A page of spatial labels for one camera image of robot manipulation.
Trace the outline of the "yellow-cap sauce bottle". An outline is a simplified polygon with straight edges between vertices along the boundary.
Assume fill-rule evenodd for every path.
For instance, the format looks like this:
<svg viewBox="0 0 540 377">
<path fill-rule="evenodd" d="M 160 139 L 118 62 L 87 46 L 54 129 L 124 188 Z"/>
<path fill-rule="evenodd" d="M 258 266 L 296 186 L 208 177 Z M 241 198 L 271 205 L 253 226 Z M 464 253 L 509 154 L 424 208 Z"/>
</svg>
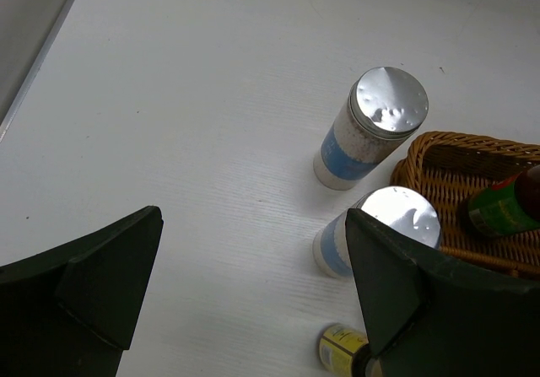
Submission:
<svg viewBox="0 0 540 377">
<path fill-rule="evenodd" d="M 458 209 L 462 227 L 480 239 L 539 229 L 539 167 L 534 166 L 469 196 Z"/>
</svg>

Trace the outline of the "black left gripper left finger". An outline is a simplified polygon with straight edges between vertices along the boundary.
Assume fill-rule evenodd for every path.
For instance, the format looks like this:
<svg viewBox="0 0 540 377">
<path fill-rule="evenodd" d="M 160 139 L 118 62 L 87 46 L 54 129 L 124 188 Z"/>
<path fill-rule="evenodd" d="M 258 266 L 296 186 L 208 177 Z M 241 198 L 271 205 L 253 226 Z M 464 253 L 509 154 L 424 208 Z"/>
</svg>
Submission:
<svg viewBox="0 0 540 377">
<path fill-rule="evenodd" d="M 144 207 L 1 268 L 3 376 L 114 376 L 129 349 L 163 229 Z"/>
</svg>

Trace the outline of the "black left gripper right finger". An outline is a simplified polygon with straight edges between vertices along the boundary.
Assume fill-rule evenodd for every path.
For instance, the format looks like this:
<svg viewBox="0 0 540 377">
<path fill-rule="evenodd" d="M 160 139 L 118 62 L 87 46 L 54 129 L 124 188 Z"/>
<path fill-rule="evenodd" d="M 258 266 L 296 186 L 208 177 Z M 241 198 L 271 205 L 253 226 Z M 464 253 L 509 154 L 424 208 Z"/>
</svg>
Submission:
<svg viewBox="0 0 540 377">
<path fill-rule="evenodd" d="M 345 230 L 385 376 L 538 375 L 538 282 L 445 255 L 358 209 Z"/>
</svg>

